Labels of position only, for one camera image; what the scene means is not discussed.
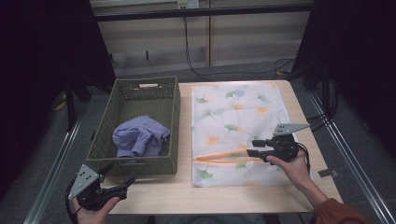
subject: woven basket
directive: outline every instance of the woven basket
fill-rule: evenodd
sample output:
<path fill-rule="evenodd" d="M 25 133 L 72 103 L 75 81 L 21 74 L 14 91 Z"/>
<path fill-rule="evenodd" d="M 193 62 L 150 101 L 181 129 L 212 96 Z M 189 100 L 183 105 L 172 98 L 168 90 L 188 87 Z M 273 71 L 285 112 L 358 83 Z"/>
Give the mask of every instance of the woven basket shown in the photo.
<path fill-rule="evenodd" d="M 113 131 L 123 122 L 149 115 L 171 130 L 160 156 L 117 158 Z M 86 158 L 88 164 L 100 169 L 114 162 L 106 175 L 170 175 L 177 172 L 178 124 L 180 91 L 177 77 L 117 79 L 108 100 L 96 136 Z"/>

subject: human hand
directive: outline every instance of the human hand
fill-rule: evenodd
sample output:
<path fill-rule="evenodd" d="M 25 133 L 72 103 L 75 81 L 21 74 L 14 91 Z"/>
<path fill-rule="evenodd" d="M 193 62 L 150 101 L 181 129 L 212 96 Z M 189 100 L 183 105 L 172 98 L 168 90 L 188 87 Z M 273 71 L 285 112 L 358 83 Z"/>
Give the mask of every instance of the human hand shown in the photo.
<path fill-rule="evenodd" d="M 301 190 L 303 184 L 312 181 L 306 167 L 305 154 L 301 150 L 299 150 L 297 157 L 289 162 L 282 161 L 275 156 L 267 156 L 266 159 L 273 165 L 282 168 L 291 183 L 299 190 Z"/>
<path fill-rule="evenodd" d="M 85 208 L 80 208 L 78 204 L 78 200 L 73 199 L 73 206 L 77 212 L 77 220 L 78 224 L 105 224 L 108 213 L 116 206 L 116 204 L 120 201 L 120 198 L 114 197 L 108 200 L 108 202 L 103 206 L 99 211 L 89 211 Z"/>

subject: person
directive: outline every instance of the person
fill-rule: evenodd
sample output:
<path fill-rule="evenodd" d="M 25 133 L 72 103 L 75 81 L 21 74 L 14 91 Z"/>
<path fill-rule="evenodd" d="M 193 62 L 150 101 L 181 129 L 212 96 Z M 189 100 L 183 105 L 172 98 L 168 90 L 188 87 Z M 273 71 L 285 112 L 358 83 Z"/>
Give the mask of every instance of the person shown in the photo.
<path fill-rule="evenodd" d="M 285 162 L 274 156 L 267 156 L 269 162 L 280 167 L 297 188 L 314 207 L 314 222 L 316 224 L 368 224 L 370 221 L 354 208 L 337 202 L 335 199 L 329 199 L 323 191 L 309 177 L 308 169 L 305 163 L 305 155 L 300 150 L 297 157 L 292 161 Z M 105 224 L 107 214 L 114 208 L 119 198 L 113 198 L 99 211 L 87 211 L 84 208 L 77 213 L 78 224 Z"/>

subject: brown sleeve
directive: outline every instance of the brown sleeve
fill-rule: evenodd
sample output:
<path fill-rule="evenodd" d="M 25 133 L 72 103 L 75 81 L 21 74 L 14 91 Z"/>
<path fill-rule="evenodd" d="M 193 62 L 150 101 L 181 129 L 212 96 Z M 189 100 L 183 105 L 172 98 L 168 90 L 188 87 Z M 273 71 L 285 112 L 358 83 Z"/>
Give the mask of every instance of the brown sleeve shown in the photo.
<path fill-rule="evenodd" d="M 330 198 L 319 207 L 314 209 L 314 217 L 316 224 L 320 223 L 350 223 L 361 224 L 370 223 L 361 213 L 352 207 L 343 203 L 337 202 L 335 199 Z"/>

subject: table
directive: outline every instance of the table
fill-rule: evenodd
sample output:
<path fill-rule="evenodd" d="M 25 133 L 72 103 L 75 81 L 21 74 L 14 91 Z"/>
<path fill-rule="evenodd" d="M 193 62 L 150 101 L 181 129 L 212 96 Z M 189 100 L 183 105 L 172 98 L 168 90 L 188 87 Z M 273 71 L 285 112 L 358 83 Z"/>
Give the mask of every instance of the table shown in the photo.
<path fill-rule="evenodd" d="M 247 85 L 275 83 L 281 92 L 292 123 L 307 123 L 288 81 L 235 81 L 179 83 L 181 95 L 178 168 L 175 175 L 139 176 L 128 189 L 128 197 L 111 214 L 199 215 L 199 214 L 278 214 L 311 212 L 312 206 L 293 185 L 199 188 L 191 181 L 191 87 L 202 85 Z M 342 199 L 330 176 L 315 138 L 309 129 L 296 133 L 310 154 L 315 183 L 330 198 Z M 124 178 L 107 177 L 103 188 L 118 185 Z"/>

